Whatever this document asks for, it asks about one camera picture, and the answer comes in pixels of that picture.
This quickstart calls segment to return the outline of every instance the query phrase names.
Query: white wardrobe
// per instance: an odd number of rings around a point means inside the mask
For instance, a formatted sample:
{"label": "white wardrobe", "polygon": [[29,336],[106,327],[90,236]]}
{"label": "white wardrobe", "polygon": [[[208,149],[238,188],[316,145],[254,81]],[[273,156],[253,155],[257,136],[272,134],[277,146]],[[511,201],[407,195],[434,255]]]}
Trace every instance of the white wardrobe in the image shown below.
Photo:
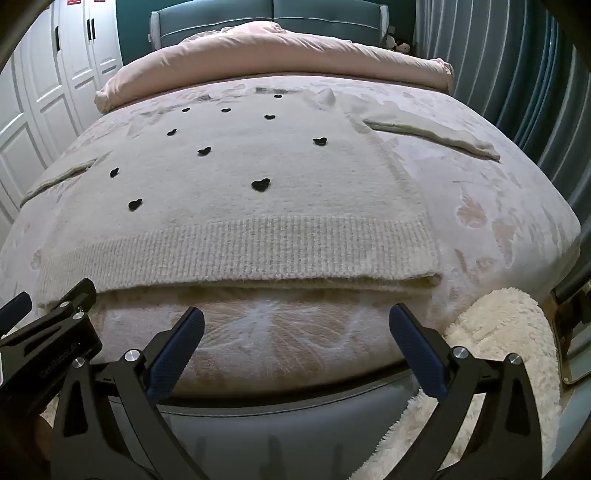
{"label": "white wardrobe", "polygon": [[122,66],[115,0],[78,1],[43,11],[0,73],[0,245],[23,195],[101,116],[95,93]]}

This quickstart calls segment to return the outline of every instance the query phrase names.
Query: bedsheet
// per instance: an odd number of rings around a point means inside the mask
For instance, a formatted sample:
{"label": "bedsheet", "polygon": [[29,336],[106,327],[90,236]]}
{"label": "bedsheet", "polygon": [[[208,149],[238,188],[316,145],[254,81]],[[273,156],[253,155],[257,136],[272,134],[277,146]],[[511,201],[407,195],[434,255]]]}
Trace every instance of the bedsheet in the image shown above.
{"label": "bedsheet", "polygon": [[[176,395],[244,396],[327,384],[399,361],[388,310],[404,301],[424,325],[442,332],[475,300],[516,287],[541,301],[578,256],[579,223],[543,173],[493,125],[440,92],[370,80],[285,74],[216,82],[166,93],[98,120],[69,148],[76,152],[109,136],[133,134],[133,119],[191,106],[221,92],[256,88],[277,95],[324,88],[393,100],[443,125],[492,143],[501,159],[483,160],[410,135],[380,132],[422,188],[440,244],[443,278],[409,293],[224,287],[143,287],[102,293],[90,311],[103,342],[97,361],[119,358],[168,329],[188,306],[204,311],[206,334]],[[77,175],[83,171],[74,169]],[[34,192],[0,252],[0,300],[33,291],[44,239],[63,200],[76,188],[70,175]],[[80,279],[73,278],[72,285]],[[27,323],[43,311],[34,311]]]}

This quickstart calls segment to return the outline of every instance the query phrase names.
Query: stuffed toy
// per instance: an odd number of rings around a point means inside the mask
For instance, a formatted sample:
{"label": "stuffed toy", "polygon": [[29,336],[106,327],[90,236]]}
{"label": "stuffed toy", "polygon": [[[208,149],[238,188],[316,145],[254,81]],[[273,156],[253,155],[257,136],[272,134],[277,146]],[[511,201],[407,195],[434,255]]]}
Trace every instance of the stuffed toy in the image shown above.
{"label": "stuffed toy", "polygon": [[410,45],[402,40],[396,41],[392,35],[386,37],[386,48],[389,50],[399,51],[400,53],[409,53]]}

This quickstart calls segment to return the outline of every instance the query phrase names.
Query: screw head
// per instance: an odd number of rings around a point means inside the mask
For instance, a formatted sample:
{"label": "screw head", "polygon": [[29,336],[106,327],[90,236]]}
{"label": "screw head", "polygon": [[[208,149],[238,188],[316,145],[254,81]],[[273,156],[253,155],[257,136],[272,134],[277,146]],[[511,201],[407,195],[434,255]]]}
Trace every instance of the screw head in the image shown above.
{"label": "screw head", "polygon": [[519,355],[517,355],[517,353],[510,353],[509,354],[509,362],[511,362],[513,365],[521,365],[521,362],[523,360],[521,359],[521,357]]}
{"label": "screw head", "polygon": [[128,362],[135,362],[139,358],[139,350],[129,350],[125,352],[125,360]]}
{"label": "screw head", "polygon": [[468,356],[468,349],[462,346],[457,346],[453,349],[453,356],[456,358],[464,359]]}
{"label": "screw head", "polygon": [[72,366],[74,368],[80,368],[82,365],[84,365],[84,359],[81,356],[79,356],[78,358],[75,358],[72,361]]}

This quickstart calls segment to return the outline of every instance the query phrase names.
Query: pink pillow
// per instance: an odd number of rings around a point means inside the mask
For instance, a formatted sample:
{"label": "pink pillow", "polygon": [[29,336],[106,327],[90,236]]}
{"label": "pink pillow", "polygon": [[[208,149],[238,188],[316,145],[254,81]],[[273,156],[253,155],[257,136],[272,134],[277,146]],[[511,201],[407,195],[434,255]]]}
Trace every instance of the pink pillow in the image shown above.
{"label": "pink pillow", "polygon": [[208,37],[209,35],[219,35],[226,33],[228,35],[237,35],[240,33],[287,33],[288,30],[284,30],[275,22],[268,20],[256,20],[254,22],[243,23],[235,27],[224,27],[221,30],[210,30],[206,32],[195,33],[190,37],[185,38],[181,43],[193,41],[198,38]]}
{"label": "pink pillow", "polygon": [[279,26],[278,23],[269,22],[267,20],[256,20],[254,22],[243,23],[237,27],[228,27],[226,33],[229,35],[236,35],[240,33],[289,33]]}
{"label": "pink pillow", "polygon": [[[240,25],[235,28],[251,28]],[[244,75],[327,73],[421,85],[450,93],[452,66],[334,37],[248,33],[208,35],[165,47],[121,68],[95,104],[103,112],[176,88]]]}

